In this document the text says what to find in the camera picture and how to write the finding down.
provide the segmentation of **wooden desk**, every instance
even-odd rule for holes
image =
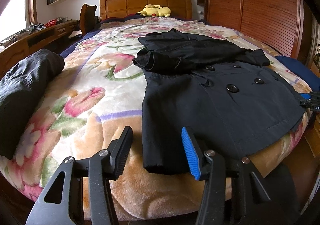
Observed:
[[[0,52],[0,79],[2,79],[7,71],[19,60],[26,58],[63,36],[70,35],[77,24],[77,20],[70,20],[32,33],[31,35],[26,36],[25,38],[8,46]]]

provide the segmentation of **metal screw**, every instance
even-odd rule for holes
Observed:
[[[73,161],[73,158],[70,156],[70,157],[67,157],[65,160],[64,160],[64,162],[66,163],[66,164],[69,164],[69,163],[71,163]]]
[[[207,156],[214,156],[216,153],[213,150],[207,150],[206,152],[204,152]]]
[[[109,154],[109,151],[106,150],[106,149],[103,149],[103,150],[101,150],[101,151],[99,152],[99,155],[100,155],[100,156],[107,156],[108,154]]]
[[[243,157],[243,158],[241,158],[241,162],[244,164],[248,164],[248,163],[250,163],[250,159],[247,157]]]

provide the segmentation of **pikachu plush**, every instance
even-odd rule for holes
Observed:
[[[138,14],[150,17],[170,17],[171,9],[168,7],[161,7],[160,5],[148,4],[146,7],[138,12]]]

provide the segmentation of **bedspread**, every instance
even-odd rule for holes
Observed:
[[[36,200],[59,164],[67,156],[91,157],[119,138],[126,125],[132,127],[134,141],[123,175],[110,181],[119,220],[151,219],[179,215],[199,209],[203,182],[186,173],[148,173],[142,164],[141,116],[146,80],[132,64],[143,48],[138,37],[175,28],[184,33],[226,39],[241,47],[261,48],[270,59],[270,68],[285,78],[298,92],[308,85],[280,64],[270,47],[237,31],[208,26],[199,21],[174,18],[143,18],[102,24],[101,31],[80,42],[65,58],[65,68],[47,87],[31,117],[14,155],[0,158],[0,170],[20,192]],[[270,173],[299,142],[310,112],[296,132],[255,153],[250,158],[263,176]],[[227,180],[226,197],[231,197]],[[84,179],[84,213],[90,218],[88,180]]]

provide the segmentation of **window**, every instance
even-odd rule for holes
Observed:
[[[25,0],[10,0],[0,15],[0,41],[25,28]]]

